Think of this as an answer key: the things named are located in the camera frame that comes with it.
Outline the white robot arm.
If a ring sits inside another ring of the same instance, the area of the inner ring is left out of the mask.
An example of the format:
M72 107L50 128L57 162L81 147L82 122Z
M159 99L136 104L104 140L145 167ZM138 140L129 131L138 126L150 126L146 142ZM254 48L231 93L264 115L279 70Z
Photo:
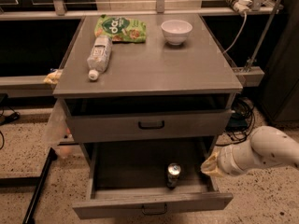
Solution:
M216 177L239 176L252 169L279 166L299 169L299 143L277 128L261 126L246 141L213 152L201 164L201 172Z

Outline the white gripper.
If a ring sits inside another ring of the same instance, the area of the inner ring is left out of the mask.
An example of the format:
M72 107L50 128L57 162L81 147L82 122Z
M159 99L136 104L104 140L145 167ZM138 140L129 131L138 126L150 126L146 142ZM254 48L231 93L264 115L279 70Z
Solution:
M208 176L224 177L243 175L244 170L239 166L238 160L243 148L238 145L223 147L220 152L213 152L202 164L201 172Z

